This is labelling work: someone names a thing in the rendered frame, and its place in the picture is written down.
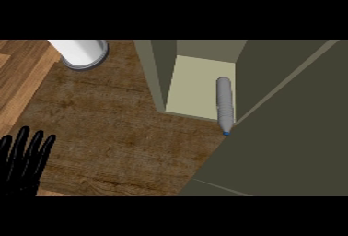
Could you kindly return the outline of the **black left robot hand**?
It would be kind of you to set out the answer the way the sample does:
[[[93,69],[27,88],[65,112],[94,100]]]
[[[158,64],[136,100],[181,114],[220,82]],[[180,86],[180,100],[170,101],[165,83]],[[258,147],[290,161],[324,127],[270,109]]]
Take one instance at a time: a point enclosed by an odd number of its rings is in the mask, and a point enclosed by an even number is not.
[[[44,138],[44,131],[28,139],[29,127],[24,126],[16,138],[0,138],[0,197],[37,195],[41,175],[56,136]]]

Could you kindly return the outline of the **grey water bottle blue cap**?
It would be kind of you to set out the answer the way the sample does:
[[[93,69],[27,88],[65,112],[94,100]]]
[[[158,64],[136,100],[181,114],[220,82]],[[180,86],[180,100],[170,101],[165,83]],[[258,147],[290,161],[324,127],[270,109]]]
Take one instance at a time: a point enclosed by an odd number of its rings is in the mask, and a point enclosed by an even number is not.
[[[217,122],[227,136],[234,126],[232,81],[227,77],[217,79]]]

